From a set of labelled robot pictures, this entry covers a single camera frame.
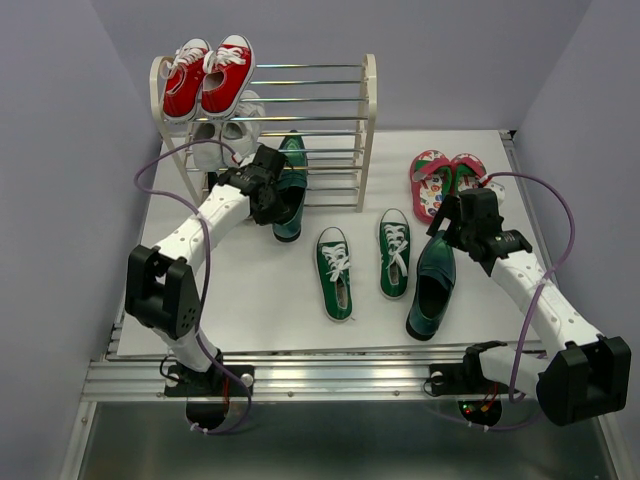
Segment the left white leather sneaker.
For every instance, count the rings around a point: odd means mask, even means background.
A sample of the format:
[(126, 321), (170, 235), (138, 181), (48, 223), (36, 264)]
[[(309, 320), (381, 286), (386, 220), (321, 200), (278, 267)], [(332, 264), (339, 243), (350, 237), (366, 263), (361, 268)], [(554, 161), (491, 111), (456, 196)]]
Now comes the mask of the left white leather sneaker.
[[(201, 123), (193, 134), (193, 140), (218, 140), (219, 127), (214, 123)], [(217, 171), (224, 167), (222, 147), (217, 143), (198, 143), (192, 147), (195, 166), (205, 172)]]

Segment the left red canvas sneaker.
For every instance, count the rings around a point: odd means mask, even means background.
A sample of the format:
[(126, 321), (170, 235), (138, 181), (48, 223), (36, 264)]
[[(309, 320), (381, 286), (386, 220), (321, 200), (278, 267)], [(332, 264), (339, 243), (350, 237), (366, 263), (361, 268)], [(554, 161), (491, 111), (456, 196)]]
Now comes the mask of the left red canvas sneaker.
[(171, 121), (190, 120), (197, 110), (197, 99), (204, 78), (203, 61), (210, 45), (194, 38), (179, 49), (171, 61), (166, 61), (163, 112)]

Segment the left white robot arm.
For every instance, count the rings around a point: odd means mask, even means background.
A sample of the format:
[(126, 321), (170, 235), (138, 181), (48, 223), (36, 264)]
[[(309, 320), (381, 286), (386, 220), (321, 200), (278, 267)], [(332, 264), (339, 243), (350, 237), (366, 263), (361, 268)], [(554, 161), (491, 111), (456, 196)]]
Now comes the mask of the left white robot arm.
[(212, 271), (213, 249), (246, 219), (270, 225), (285, 217), (278, 180), (286, 162), (260, 146), (252, 160), (225, 171), (200, 206), (185, 201), (191, 214), (172, 234), (129, 254), (125, 310), (174, 354), (177, 372), (164, 377), (182, 396), (213, 396), (237, 378), (200, 327), (208, 288), (197, 286), (196, 273)]

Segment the left black canvas sneaker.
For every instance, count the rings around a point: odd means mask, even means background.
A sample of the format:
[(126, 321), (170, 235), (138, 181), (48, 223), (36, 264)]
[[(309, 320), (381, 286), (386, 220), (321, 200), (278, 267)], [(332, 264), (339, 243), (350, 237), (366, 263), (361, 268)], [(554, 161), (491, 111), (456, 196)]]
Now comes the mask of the left black canvas sneaker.
[(216, 186), (218, 185), (219, 175), (217, 172), (208, 172), (207, 173), (207, 191), (211, 194)]

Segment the white leather sneaker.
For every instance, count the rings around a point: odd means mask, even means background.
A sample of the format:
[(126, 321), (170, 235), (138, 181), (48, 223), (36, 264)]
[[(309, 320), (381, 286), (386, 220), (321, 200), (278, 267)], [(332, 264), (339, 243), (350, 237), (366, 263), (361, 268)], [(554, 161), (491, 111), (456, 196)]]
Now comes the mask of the white leather sneaker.
[[(193, 134), (193, 140), (218, 140), (219, 127), (214, 123), (201, 123)], [(217, 171), (224, 167), (222, 147), (217, 143), (198, 143), (192, 147), (195, 166), (205, 172)]]
[(222, 126), (222, 141), (241, 158), (253, 154), (262, 132), (261, 118), (264, 116), (265, 108), (260, 96), (255, 91), (245, 90), (240, 96), (232, 120)]

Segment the right white leather sneaker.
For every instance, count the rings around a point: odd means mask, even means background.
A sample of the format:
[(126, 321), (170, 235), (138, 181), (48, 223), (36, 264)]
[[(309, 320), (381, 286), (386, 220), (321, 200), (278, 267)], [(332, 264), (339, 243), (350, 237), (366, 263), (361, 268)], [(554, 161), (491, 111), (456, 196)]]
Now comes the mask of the right white leather sneaker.
[(255, 91), (245, 90), (240, 96), (232, 120), (222, 126), (222, 141), (241, 158), (253, 154), (262, 132), (261, 118), (264, 116), (265, 108), (260, 96)]

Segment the cream metal shoe shelf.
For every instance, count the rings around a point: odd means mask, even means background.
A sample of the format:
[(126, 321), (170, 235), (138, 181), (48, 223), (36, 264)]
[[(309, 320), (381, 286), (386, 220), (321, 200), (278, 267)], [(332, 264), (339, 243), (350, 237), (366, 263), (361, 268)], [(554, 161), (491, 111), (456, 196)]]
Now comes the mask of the cream metal shoe shelf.
[(272, 148), (300, 136), (309, 207), (364, 209), (377, 120), (374, 55), (359, 63), (259, 64), (232, 122)]

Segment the green canvas sneaker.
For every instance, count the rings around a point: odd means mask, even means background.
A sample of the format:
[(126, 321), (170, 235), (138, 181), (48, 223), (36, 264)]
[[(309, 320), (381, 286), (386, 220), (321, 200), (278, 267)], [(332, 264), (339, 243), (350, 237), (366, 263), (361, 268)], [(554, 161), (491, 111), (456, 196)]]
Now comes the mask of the green canvas sneaker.
[(353, 311), (351, 255), (347, 238), (340, 228), (327, 227), (320, 233), (314, 260), (326, 314), (333, 322), (346, 322)]
[(377, 227), (380, 252), (379, 285), (384, 296), (402, 297), (408, 286), (411, 254), (411, 233), (404, 213), (396, 208), (387, 209)]

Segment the red canvas sneaker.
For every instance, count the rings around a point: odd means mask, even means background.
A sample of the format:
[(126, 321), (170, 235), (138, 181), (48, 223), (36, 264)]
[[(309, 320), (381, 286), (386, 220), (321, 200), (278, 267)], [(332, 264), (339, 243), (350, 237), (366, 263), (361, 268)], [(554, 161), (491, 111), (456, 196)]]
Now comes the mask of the red canvas sneaker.
[(171, 61), (166, 61), (163, 112), (171, 121), (190, 120), (197, 110), (197, 99), (204, 78), (203, 61), (210, 45), (194, 38), (179, 49)]
[(249, 84), (255, 58), (249, 40), (239, 34), (227, 36), (203, 59), (201, 107), (208, 118), (229, 118)]

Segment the dark green loafer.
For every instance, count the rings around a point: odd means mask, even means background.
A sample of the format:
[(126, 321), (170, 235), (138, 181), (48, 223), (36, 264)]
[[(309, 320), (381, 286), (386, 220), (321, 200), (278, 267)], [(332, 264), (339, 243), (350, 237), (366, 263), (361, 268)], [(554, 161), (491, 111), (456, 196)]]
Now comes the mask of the dark green loafer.
[(422, 250), (416, 267), (416, 286), (406, 320), (407, 333), (428, 341), (437, 333), (456, 284), (453, 249), (439, 230)]
[(297, 240), (302, 231), (304, 202), (308, 186), (308, 160), (302, 137), (291, 130), (279, 146), (284, 151), (290, 170), (282, 172), (278, 191), (287, 207), (287, 212), (279, 223), (272, 225), (274, 237), (284, 243)]

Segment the pink flip flop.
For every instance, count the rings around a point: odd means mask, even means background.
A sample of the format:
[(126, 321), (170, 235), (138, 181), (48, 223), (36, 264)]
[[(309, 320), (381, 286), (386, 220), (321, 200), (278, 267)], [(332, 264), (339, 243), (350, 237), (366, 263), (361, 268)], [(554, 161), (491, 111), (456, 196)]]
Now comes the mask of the pink flip flop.
[(411, 163), (409, 180), (413, 213), (430, 224), (451, 190), (451, 162), (438, 150), (423, 151)]
[(453, 172), (453, 193), (477, 188), (480, 180), (486, 175), (482, 161), (471, 153), (461, 153), (451, 160)]

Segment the aluminium mounting rail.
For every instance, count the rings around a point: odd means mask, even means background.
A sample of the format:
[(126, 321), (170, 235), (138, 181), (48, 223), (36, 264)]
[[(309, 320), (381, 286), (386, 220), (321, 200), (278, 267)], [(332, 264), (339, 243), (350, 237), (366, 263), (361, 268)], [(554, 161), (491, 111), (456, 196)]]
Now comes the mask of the aluminium mounting rail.
[[(430, 367), (458, 363), (465, 348), (418, 346), (364, 352), (227, 355), (230, 366), (254, 367), (257, 403), (412, 401), (426, 399), (422, 385)], [(81, 399), (85, 402), (167, 401), (157, 358), (121, 357), (92, 362)]]

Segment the right red canvas sneaker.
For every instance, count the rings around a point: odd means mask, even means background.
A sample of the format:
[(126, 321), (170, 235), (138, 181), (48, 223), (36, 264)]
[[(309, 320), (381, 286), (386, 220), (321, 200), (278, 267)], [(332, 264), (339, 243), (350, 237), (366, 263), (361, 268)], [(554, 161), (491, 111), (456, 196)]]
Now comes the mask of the right red canvas sneaker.
[(255, 58), (249, 40), (239, 34), (227, 36), (203, 59), (201, 107), (208, 118), (229, 118), (249, 84)]

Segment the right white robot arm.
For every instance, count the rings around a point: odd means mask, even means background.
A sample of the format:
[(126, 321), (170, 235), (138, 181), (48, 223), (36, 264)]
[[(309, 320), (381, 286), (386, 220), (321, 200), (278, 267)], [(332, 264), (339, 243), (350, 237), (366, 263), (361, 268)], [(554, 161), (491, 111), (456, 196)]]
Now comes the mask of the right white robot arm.
[(447, 196), (428, 229), (449, 222), (443, 240), (465, 252), (530, 321), (545, 357), (521, 355), (501, 341), (474, 344), (455, 364), (436, 365), (436, 396), (469, 397), (494, 384), (538, 401), (557, 426), (622, 410), (626, 405), (631, 349), (585, 320), (545, 278), (532, 246), (517, 230), (505, 230), (497, 195), (486, 188)]

